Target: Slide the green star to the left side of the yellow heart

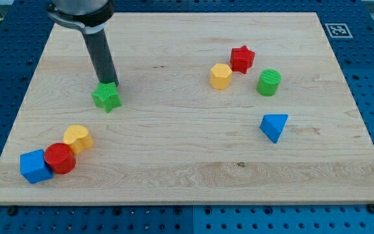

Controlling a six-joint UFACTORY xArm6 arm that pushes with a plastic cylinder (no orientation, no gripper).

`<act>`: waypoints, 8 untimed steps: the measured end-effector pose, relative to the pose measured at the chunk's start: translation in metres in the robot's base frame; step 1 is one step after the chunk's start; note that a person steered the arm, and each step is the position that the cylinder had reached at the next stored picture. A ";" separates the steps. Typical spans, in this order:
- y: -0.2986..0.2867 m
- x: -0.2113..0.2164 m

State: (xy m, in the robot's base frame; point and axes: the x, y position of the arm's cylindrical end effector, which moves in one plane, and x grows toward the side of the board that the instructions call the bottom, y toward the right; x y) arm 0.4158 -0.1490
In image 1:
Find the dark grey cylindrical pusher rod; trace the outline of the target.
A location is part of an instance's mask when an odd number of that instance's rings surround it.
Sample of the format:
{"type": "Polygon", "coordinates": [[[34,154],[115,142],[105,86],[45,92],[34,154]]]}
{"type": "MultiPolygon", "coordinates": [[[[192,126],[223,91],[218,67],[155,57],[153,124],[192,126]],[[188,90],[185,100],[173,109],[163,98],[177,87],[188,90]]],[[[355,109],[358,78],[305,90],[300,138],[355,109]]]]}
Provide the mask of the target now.
{"type": "Polygon", "coordinates": [[[105,31],[101,29],[93,34],[83,34],[93,68],[100,83],[119,85],[118,75],[112,59],[105,31]]]}

